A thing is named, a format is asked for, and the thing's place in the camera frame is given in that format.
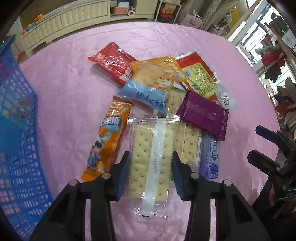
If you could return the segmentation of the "purple mint gum box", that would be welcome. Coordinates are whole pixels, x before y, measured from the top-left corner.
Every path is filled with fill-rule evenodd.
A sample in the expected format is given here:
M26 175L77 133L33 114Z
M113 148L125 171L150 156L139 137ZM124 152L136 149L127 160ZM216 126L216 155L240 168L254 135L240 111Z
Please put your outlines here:
M207 179L219 176L219 141L207 132L203 132L199 173Z

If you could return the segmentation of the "orange cartoon snack stick pack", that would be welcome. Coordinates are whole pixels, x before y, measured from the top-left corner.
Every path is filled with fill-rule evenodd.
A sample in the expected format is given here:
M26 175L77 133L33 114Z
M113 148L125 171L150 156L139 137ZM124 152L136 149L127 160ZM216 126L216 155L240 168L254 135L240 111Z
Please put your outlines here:
M86 169L81 179L88 182L110 171L120 146L120 139L134 105L124 98L114 96L107 114L90 149Z

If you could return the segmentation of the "purple snack packet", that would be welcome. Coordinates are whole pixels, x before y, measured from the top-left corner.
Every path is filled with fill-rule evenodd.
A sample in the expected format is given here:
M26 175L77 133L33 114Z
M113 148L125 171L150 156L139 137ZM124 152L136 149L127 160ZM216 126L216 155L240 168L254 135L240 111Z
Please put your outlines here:
M210 132L217 140L225 140L229 110L215 102L188 90L177 115L180 120Z

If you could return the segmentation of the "red yellow label snack packet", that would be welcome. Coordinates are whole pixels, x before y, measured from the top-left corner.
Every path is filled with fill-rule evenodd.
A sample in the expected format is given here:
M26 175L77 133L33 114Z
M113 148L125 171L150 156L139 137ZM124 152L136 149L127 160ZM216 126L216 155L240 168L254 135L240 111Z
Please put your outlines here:
M191 90L225 109L231 110L236 106L235 99L198 51L178 56L176 61L186 77L183 82L185 89Z

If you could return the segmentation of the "orange yellow snack bag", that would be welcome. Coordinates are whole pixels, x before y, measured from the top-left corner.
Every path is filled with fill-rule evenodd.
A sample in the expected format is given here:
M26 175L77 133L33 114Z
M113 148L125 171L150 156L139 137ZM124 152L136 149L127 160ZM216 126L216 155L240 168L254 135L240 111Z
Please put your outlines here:
M186 80L176 59L170 56L132 61L130 66L133 71L133 81L162 91L170 90L175 82Z

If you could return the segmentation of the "light blue bread packet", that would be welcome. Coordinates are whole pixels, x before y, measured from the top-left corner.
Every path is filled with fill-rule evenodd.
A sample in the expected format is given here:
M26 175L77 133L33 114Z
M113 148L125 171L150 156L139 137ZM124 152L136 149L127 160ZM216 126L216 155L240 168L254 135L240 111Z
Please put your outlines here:
M124 87L119 90L116 96L140 101L160 113L167 115L166 101L169 97L168 90L161 90L129 80Z

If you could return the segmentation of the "blue plastic basket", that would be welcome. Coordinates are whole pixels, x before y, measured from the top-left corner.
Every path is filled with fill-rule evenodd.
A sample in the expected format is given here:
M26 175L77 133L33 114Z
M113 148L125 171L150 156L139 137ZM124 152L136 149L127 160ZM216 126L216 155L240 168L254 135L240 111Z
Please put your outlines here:
M38 96L12 53L14 41L9 36L1 43L1 208L29 240L53 198L38 152Z

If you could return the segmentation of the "pink gift bag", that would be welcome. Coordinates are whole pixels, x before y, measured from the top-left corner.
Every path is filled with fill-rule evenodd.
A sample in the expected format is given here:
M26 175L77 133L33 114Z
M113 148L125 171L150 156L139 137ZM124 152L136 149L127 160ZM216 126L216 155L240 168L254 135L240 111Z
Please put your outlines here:
M182 26L187 26L191 28L200 28L203 24L202 18L199 15L196 14L187 14L179 23Z

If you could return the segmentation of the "white metal shelf rack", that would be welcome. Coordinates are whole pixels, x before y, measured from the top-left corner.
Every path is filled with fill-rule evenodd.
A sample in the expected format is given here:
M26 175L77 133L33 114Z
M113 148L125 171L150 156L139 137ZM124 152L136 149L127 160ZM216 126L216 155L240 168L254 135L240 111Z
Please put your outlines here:
M174 24L182 6L187 1L158 1L154 21L160 23Z

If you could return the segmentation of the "oranges on cabinet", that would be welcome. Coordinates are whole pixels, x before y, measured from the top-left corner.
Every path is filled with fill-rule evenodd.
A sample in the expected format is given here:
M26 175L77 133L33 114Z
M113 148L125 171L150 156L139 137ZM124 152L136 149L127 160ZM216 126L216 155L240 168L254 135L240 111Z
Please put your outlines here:
M43 18L43 14L39 14L34 21L29 24L25 29L22 30L22 35L24 35L26 32L28 32L30 29L36 26L37 21L39 21L41 18Z

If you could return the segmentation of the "cream TV cabinet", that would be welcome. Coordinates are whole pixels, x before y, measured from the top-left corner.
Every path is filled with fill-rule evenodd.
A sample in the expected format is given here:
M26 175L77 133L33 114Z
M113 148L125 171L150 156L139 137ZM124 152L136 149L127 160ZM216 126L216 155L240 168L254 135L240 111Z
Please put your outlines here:
M28 57L39 45L86 27L120 20L152 20L157 1L74 1L38 18L20 37Z

